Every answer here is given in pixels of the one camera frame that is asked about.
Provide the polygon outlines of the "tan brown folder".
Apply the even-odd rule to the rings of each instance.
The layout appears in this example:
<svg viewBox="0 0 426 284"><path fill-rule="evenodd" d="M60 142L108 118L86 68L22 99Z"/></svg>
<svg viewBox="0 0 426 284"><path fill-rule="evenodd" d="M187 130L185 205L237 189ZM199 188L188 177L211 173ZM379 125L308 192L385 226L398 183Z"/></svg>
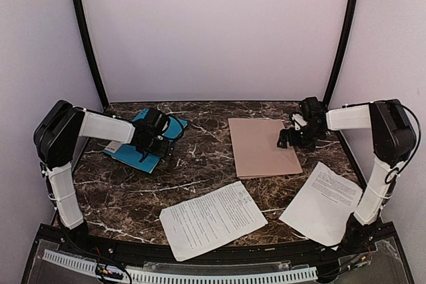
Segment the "tan brown folder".
<svg viewBox="0 0 426 284"><path fill-rule="evenodd" d="M230 118L228 120L236 175L241 180L302 173L292 147L279 148L281 120Z"/></svg>

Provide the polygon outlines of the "teal folder with black inside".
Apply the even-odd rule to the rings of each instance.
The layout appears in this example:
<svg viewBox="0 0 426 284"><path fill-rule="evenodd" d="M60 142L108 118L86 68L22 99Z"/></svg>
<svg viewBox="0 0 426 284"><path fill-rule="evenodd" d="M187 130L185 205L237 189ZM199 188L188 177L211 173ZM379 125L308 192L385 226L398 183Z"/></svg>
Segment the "teal folder with black inside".
<svg viewBox="0 0 426 284"><path fill-rule="evenodd" d="M167 114L167 116L171 120L171 123L164 134L164 138L174 141L176 146L177 141L183 136L188 126L188 121L176 118L171 113ZM118 160L123 164L148 174L151 174L160 161L165 159L148 154L146 149L140 153L136 150L135 146L119 144L118 142L110 142L103 150L103 153L114 160Z"/></svg>

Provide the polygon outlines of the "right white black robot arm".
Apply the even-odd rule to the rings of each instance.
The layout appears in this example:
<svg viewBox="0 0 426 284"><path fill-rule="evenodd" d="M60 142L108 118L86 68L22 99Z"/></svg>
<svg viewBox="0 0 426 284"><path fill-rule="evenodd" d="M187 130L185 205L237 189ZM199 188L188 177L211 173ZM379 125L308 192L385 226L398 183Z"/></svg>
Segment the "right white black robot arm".
<svg viewBox="0 0 426 284"><path fill-rule="evenodd" d="M317 98L299 104L292 126L280 130L279 148L314 149L328 132L368 129L373 168L364 189L318 162L280 221L325 247L357 251L375 236L383 208L421 141L416 115L399 100L346 104L328 110Z"/></svg>

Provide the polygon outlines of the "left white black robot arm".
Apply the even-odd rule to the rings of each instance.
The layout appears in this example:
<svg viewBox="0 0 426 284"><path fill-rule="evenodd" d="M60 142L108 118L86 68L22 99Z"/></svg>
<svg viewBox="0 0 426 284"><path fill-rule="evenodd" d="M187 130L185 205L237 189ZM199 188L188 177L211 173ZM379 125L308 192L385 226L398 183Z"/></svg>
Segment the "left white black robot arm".
<svg viewBox="0 0 426 284"><path fill-rule="evenodd" d="M136 120L125 120L58 100L36 128L33 141L62 226L74 230L85 224L73 180L73 160L80 139L130 146L144 162L149 156L161 159L171 155L185 129L179 119L156 108L145 110Z"/></svg>

